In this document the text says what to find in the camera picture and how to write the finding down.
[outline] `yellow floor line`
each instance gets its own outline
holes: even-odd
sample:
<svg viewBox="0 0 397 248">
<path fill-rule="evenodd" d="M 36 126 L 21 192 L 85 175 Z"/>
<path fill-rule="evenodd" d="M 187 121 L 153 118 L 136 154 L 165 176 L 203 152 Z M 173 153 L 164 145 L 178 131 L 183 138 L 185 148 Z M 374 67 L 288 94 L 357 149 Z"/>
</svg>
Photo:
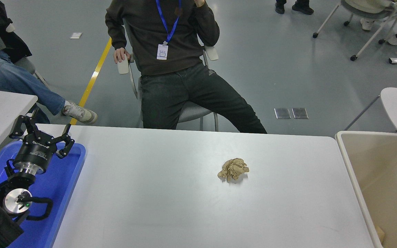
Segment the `yellow floor line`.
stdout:
<svg viewBox="0 0 397 248">
<path fill-rule="evenodd" d="M 96 69 L 93 72 L 93 75 L 91 76 L 90 81 L 88 82 L 87 88 L 85 89 L 85 92 L 79 102 L 79 106 L 83 107 L 85 105 L 85 102 L 88 99 L 88 96 L 91 93 L 91 89 L 93 89 L 94 83 L 96 82 L 96 79 L 98 78 L 99 72 L 102 69 L 102 65 L 104 64 L 105 58 L 107 57 L 107 54 L 110 50 L 111 47 L 111 38 L 108 40 L 107 45 L 105 46 L 104 52 L 102 53 L 101 58 L 99 59 L 98 65 L 96 66 Z M 70 121 L 71 125 L 76 125 L 76 119 L 72 118 Z"/>
</svg>

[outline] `black jacket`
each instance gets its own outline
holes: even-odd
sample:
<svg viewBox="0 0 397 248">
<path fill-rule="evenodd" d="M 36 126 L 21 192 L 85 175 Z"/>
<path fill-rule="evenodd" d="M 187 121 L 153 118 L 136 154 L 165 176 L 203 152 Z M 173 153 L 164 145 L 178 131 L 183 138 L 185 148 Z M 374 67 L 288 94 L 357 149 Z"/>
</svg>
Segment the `black jacket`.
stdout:
<svg viewBox="0 0 397 248">
<path fill-rule="evenodd" d="M 176 0 L 161 1 L 161 9 L 166 18 L 167 28 L 171 31 L 178 16 L 178 24 L 172 40 L 168 43 L 167 60 L 156 59 L 159 44 L 167 38 L 156 1 L 154 0 L 112 0 L 105 15 L 108 34 L 115 49 L 125 47 L 125 31 L 122 27 L 126 19 L 130 32 L 127 33 L 132 44 L 134 58 L 142 75 L 159 75 L 176 72 L 200 63 L 203 49 L 197 35 L 206 46 L 216 44 L 220 30 L 215 22 L 214 13 L 205 3 L 197 8 L 194 0 L 182 0 L 178 11 Z"/>
<path fill-rule="evenodd" d="M 0 1 L 0 37 L 3 40 L 6 52 L 10 56 L 10 60 L 15 63 L 23 57 L 31 56 L 31 52 L 25 42 L 16 33 L 7 33 L 7 26 L 12 21 L 7 17 L 4 3 Z"/>
</svg>

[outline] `blue tray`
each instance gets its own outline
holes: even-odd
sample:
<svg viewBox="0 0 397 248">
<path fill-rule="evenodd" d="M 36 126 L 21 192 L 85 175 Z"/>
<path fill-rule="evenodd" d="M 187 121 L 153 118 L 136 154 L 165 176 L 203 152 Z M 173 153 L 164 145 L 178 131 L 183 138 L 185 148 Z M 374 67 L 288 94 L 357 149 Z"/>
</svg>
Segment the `blue tray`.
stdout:
<svg viewBox="0 0 397 248">
<path fill-rule="evenodd" d="M 15 158 L 22 141 L 12 142 L 0 151 L 0 183 L 7 179 L 4 167 L 6 161 Z M 64 147 L 58 143 L 58 149 Z M 53 246 L 60 224 L 62 222 L 74 186 L 85 159 L 85 147 L 74 144 L 68 156 L 59 159 L 54 154 L 47 172 L 36 175 L 36 181 L 29 191 L 36 197 L 48 197 L 53 200 L 53 209 L 48 218 L 41 221 L 27 221 L 21 223 L 24 233 L 21 234 L 9 248 L 49 248 Z M 30 207 L 31 215 L 40 216 L 45 212 L 46 204 L 33 203 Z"/>
</svg>

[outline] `robotic arm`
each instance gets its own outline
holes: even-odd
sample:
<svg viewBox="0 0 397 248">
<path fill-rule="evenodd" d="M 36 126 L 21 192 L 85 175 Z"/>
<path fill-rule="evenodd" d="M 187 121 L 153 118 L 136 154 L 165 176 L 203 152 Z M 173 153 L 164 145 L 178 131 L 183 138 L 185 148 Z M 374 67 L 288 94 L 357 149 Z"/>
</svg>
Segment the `robotic arm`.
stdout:
<svg viewBox="0 0 397 248">
<path fill-rule="evenodd" d="M 64 158 L 74 144 L 68 135 L 70 124 L 60 137 L 54 138 L 38 130 L 33 116 L 19 116 L 14 123 L 10 138 L 19 138 L 24 132 L 22 124 L 27 127 L 27 135 L 22 139 L 22 146 L 15 159 L 9 159 L 4 168 L 7 180 L 0 183 L 0 248 L 7 247 L 24 231 L 19 225 L 24 220 L 40 221 L 47 218 L 52 210 L 53 201 L 49 198 L 33 197 L 29 187 L 35 182 L 36 174 L 47 171 L 54 153 Z M 64 141 L 65 147 L 57 150 L 57 143 Z M 42 216 L 30 215 L 33 203 L 47 204 Z"/>
</svg>

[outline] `trash bin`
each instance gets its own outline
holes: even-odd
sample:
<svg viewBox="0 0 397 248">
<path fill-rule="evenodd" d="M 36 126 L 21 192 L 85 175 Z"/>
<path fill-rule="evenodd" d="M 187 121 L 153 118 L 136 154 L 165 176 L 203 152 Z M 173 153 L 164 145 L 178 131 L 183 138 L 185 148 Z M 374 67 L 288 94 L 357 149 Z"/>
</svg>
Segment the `trash bin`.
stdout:
<svg viewBox="0 0 397 248">
<path fill-rule="evenodd" d="M 341 131 L 335 136 L 370 236 L 382 248 L 397 248 L 397 134 Z"/>
</svg>

